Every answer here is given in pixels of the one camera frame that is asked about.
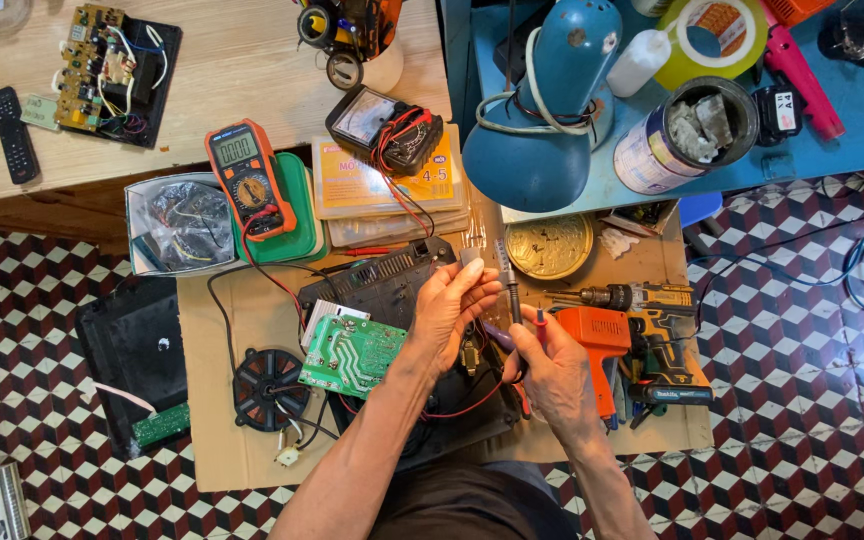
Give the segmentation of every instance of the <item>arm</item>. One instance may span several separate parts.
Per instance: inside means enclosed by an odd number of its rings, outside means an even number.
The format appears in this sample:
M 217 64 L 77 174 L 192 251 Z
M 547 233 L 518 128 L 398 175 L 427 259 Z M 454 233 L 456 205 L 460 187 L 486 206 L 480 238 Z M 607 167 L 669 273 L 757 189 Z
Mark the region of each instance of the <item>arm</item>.
M 522 316 L 535 322 L 536 309 L 522 305 Z M 525 388 L 545 416 L 568 456 L 582 487 L 596 538 L 655 538 L 625 474 L 618 470 L 595 408 L 589 355 L 553 317 L 546 317 L 546 350 L 523 325 L 511 325 L 515 351 L 503 380 L 519 373 L 520 355 L 529 363 Z
M 498 299 L 497 277 L 477 258 L 461 272 L 458 263 L 439 268 L 422 286 L 402 350 L 339 442 L 298 487 L 269 538 L 369 534 L 402 447 L 432 387 L 459 354 L 463 329 Z

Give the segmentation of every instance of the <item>lamp shade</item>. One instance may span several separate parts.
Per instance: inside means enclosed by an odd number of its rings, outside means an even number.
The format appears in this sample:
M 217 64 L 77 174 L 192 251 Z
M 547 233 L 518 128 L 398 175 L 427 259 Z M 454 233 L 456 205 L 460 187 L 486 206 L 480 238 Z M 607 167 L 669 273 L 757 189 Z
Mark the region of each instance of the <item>lamp shade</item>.
M 550 114 L 582 114 L 621 38 L 621 17 L 608 0 L 560 0 L 552 7 L 533 51 L 534 79 Z M 519 86 L 519 103 L 537 111 L 528 78 Z M 485 118 L 511 128 L 547 125 L 504 102 Z M 588 136 L 509 133 L 476 125 L 462 148 L 462 163 L 465 175 L 489 199 L 520 212 L 544 213 L 579 197 L 589 179 L 590 153 Z

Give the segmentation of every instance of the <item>blue table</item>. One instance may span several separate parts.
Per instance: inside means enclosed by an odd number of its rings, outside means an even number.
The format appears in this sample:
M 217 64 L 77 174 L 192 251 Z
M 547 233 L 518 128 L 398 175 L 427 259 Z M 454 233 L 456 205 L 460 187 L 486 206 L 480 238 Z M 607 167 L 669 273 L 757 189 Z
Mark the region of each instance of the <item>blue table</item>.
M 539 5 L 517 6 L 516 18 L 519 22 L 527 19 Z M 622 48 L 639 31 L 655 28 L 659 21 L 638 14 L 626 0 L 617 1 L 615 5 L 622 14 L 624 24 Z M 506 36 L 508 14 L 508 6 L 479 7 L 473 9 L 471 13 L 472 45 L 483 96 L 502 92 L 505 87 L 505 75 L 493 63 L 493 51 Z M 661 195 L 642 195 L 630 190 L 618 179 L 613 168 L 613 152 L 618 139 L 657 104 L 666 99 L 668 91 L 654 80 L 650 80 L 642 90 L 630 98 L 615 100 L 614 124 L 607 133 L 604 143 L 592 153 L 588 184 L 578 200 L 565 208 L 546 213 L 520 212 L 502 207 L 502 220 L 505 223 L 514 223 L 553 215 L 577 214 L 675 199 L 710 191 L 741 190 L 797 178 L 822 177 L 864 170 L 864 68 L 846 61 L 827 59 L 819 52 L 816 38 L 823 16 L 824 14 L 820 13 L 798 24 L 792 29 L 792 34 L 822 84 L 829 101 L 842 119 L 846 127 L 844 135 L 833 141 L 823 142 L 810 125 L 806 124 L 798 136 L 778 146 L 755 147 L 738 162 L 706 177 L 693 180 Z M 736 80 L 746 90 L 755 89 L 752 78 L 748 74 L 743 74 Z M 761 85 L 772 84 L 772 79 L 766 73 Z

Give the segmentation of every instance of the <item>green circuit board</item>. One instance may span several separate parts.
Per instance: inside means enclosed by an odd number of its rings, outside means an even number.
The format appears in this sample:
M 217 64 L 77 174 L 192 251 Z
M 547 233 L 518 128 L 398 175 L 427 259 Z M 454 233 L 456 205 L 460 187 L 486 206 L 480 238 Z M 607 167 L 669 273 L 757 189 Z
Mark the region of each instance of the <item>green circuit board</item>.
M 180 434 L 183 430 L 188 430 L 190 425 L 189 403 L 185 402 L 133 423 L 132 437 L 135 438 L 138 446 L 142 447 L 165 437 Z
M 324 315 L 298 381 L 366 399 L 382 382 L 407 335 L 404 329 L 352 315 Z

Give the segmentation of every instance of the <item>desk lamp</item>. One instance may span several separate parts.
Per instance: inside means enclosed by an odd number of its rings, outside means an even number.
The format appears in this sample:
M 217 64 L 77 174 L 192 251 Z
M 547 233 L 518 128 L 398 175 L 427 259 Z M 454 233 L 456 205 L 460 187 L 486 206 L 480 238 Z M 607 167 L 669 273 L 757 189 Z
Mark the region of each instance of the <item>desk lamp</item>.
M 552 7 L 529 35 L 517 96 L 502 92 L 476 108 L 478 125 L 462 148 L 475 188 L 529 213 L 556 211 L 579 197 L 591 163 L 587 106 L 621 39 L 621 16 L 608 0 L 560 0 Z M 499 100 L 483 117 L 483 108 Z

